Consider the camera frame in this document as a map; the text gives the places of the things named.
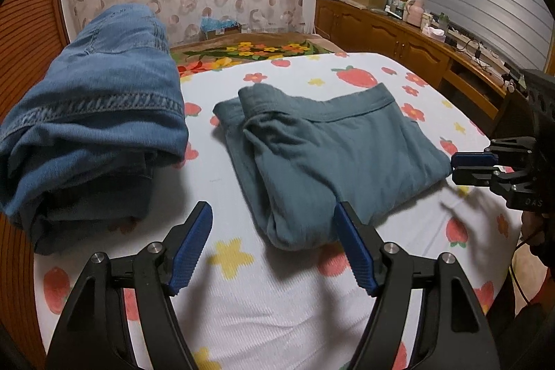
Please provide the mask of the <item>person's right hand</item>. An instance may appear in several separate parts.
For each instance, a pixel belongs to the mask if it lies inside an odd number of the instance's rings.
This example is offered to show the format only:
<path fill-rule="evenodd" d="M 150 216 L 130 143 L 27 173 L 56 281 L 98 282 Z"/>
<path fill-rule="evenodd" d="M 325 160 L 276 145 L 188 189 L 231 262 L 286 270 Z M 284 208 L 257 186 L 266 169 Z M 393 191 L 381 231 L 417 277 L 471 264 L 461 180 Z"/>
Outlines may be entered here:
<path fill-rule="evenodd" d="M 524 211 L 521 216 L 521 233 L 535 256 L 554 253 L 554 217 Z"/>

